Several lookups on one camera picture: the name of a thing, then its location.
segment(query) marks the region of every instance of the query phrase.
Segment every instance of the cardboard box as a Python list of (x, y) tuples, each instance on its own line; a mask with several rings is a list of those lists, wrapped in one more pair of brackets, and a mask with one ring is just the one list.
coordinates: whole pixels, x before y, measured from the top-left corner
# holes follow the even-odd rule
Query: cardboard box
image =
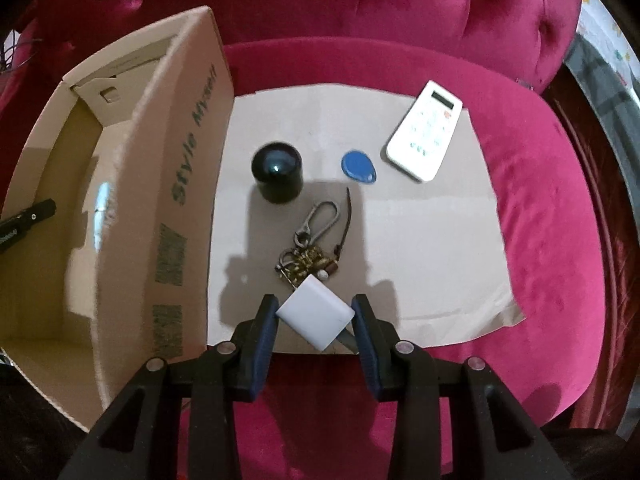
[(2, 211), (56, 214), (0, 257), (0, 346), (90, 428), (142, 363), (206, 345), (214, 195), (234, 91), (207, 7), (121, 38), (67, 73)]

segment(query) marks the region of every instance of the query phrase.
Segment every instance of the white block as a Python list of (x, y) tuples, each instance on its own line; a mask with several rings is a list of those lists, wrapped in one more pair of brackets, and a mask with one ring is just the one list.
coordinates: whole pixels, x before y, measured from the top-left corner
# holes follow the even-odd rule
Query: white block
[(276, 312), (276, 316), (319, 351), (332, 343), (354, 314), (351, 307), (313, 275), (309, 275)]

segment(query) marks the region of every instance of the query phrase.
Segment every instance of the tufted backrest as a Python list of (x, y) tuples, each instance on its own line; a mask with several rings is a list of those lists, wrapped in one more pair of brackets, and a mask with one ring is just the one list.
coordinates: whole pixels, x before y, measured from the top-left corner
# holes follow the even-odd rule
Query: tufted backrest
[(463, 57), (537, 91), (558, 70), (580, 10), (580, 0), (36, 0), (23, 23), (37, 20), (39, 65), (59, 80), (116, 38), (200, 5), (212, 7), (226, 44), (294, 36), (398, 41)]

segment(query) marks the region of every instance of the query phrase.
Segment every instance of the black cylinder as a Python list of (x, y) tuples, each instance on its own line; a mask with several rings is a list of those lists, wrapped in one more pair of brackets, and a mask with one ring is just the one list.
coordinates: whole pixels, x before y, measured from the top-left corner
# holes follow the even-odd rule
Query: black cylinder
[(251, 172), (261, 195), (271, 203), (284, 204), (302, 191), (302, 157), (285, 142), (271, 142), (255, 152)]

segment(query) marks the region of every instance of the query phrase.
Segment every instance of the blue key fob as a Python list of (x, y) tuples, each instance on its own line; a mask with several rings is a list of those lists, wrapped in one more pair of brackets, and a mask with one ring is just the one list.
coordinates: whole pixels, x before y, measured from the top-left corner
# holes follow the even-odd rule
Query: blue key fob
[(373, 184), (376, 181), (376, 168), (371, 159), (363, 152), (353, 150), (342, 157), (342, 172), (358, 182)]

